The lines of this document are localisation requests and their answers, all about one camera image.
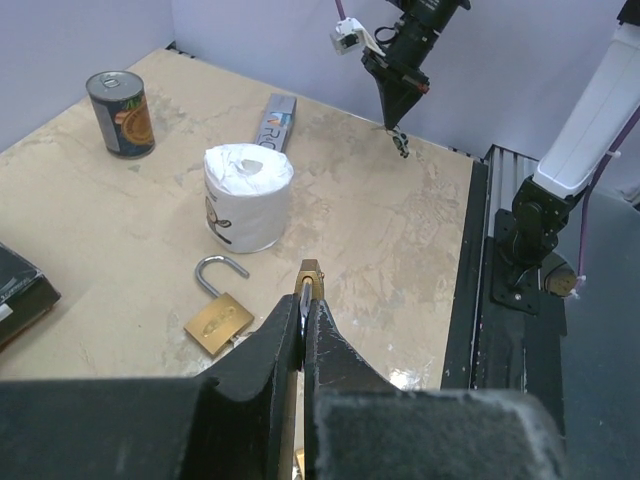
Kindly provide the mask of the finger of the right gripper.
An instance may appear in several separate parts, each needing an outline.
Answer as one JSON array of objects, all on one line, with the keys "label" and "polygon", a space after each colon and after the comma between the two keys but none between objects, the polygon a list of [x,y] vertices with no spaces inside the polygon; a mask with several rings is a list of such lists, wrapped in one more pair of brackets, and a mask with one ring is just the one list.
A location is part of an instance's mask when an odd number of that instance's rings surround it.
[{"label": "finger of the right gripper", "polygon": [[381,103],[383,125],[396,126],[399,122],[396,113],[396,104],[400,97],[398,86],[393,81],[383,79],[377,79],[376,85]]},{"label": "finger of the right gripper", "polygon": [[397,125],[423,97],[419,88],[400,86],[394,93],[392,123]]}]

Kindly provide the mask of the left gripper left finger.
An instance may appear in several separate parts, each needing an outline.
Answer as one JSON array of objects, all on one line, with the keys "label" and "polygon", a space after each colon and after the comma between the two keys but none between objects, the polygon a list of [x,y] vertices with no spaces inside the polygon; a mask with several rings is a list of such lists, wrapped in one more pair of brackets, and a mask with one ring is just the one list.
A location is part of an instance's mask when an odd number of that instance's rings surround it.
[{"label": "left gripper left finger", "polygon": [[193,377],[5,381],[5,479],[287,479],[299,299]]}]

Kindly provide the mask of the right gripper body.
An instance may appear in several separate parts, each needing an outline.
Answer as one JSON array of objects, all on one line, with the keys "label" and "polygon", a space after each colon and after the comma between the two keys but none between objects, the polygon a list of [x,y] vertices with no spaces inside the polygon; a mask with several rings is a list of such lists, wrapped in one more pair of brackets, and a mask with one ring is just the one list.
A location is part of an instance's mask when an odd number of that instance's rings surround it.
[{"label": "right gripper body", "polygon": [[365,47],[361,58],[365,70],[374,78],[380,98],[400,98],[405,94],[425,95],[430,89],[428,77],[420,69],[412,69],[399,61],[389,60]]}]

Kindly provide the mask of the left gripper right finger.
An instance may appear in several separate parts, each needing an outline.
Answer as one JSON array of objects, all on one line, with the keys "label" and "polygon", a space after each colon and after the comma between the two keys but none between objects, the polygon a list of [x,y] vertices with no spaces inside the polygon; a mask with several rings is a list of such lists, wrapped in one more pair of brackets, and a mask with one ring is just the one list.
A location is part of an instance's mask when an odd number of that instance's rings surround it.
[{"label": "left gripper right finger", "polygon": [[564,479],[555,422],[513,390],[403,391],[340,334],[327,303],[306,319],[309,479]]}]

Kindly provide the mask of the key with panda keychain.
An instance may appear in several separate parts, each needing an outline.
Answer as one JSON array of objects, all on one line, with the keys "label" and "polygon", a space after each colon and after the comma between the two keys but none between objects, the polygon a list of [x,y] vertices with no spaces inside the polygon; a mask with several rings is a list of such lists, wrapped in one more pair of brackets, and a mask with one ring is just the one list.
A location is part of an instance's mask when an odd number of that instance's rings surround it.
[{"label": "key with panda keychain", "polygon": [[402,158],[408,158],[410,155],[409,139],[408,136],[402,132],[398,127],[393,129],[387,129],[384,126],[375,127],[375,130],[384,131],[389,135],[393,141],[393,144]]}]

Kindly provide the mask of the long shackle brass padlock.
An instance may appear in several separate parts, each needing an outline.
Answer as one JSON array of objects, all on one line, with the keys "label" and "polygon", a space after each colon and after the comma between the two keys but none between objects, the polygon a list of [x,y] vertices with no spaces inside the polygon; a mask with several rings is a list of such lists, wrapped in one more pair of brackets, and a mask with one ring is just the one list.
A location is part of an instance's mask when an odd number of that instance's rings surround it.
[{"label": "long shackle brass padlock", "polygon": [[298,320],[298,357],[299,371],[306,369],[306,364],[311,361],[317,343],[317,318],[320,302],[324,299],[325,274],[317,259],[304,259],[296,278],[294,293],[299,299]]}]

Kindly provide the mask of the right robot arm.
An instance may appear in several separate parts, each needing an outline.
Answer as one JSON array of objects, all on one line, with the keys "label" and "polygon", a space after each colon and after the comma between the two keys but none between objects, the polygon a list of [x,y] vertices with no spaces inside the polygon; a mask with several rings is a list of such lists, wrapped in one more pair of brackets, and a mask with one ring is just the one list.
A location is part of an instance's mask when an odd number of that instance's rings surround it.
[{"label": "right robot arm", "polygon": [[[364,68],[376,81],[382,125],[408,154],[400,120],[428,92],[421,65],[441,33],[468,1],[397,1],[401,16],[391,37],[378,39],[354,19],[336,27],[347,47],[362,46]],[[600,65],[550,149],[512,202],[514,225],[500,241],[506,282],[518,285],[556,248],[576,204],[586,204],[607,163],[639,120],[639,4],[627,1]]]}]

